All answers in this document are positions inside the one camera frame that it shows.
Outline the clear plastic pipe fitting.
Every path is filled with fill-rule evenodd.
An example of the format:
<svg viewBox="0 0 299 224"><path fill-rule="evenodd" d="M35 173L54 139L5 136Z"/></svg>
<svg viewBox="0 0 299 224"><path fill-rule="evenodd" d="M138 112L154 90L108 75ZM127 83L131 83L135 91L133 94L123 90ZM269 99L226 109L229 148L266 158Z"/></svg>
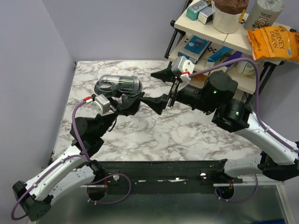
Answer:
<svg viewBox="0 0 299 224"><path fill-rule="evenodd" d="M94 92L106 98L119 98L122 94L134 97L141 91L142 83L136 76L103 75L94 86Z"/></svg>

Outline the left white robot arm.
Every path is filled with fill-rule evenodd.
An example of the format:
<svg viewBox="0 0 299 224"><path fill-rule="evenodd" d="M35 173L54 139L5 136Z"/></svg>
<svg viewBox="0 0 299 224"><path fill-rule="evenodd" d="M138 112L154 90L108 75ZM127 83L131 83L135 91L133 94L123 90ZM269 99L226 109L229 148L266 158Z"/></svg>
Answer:
<svg viewBox="0 0 299 224"><path fill-rule="evenodd" d="M12 186L16 198L10 214L12 220L28 217L30 221L36 221L69 190L107 182L108 178L113 177L91 157L104 144L102 136L114 128L118 116L138 112L144 93L133 97L121 96L122 102L119 103L104 95L92 95L74 108L71 124L73 142L41 173Z"/></svg>

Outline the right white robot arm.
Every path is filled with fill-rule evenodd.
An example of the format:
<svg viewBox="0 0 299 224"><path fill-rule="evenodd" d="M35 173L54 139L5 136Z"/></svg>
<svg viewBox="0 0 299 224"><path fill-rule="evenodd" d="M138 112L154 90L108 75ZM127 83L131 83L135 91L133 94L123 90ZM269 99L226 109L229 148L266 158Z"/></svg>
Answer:
<svg viewBox="0 0 299 224"><path fill-rule="evenodd" d="M213 114L212 122L219 128L240 135L262 150L260 154L238 160L224 160L216 169L215 178L221 183L231 177L263 174L276 180L286 181L299 175L299 144L283 138L263 122L251 108L234 98L238 83L223 71L212 72L202 88L178 85L182 77L174 77L169 94L158 98L142 97L157 114L175 102L190 106L206 114Z"/></svg>

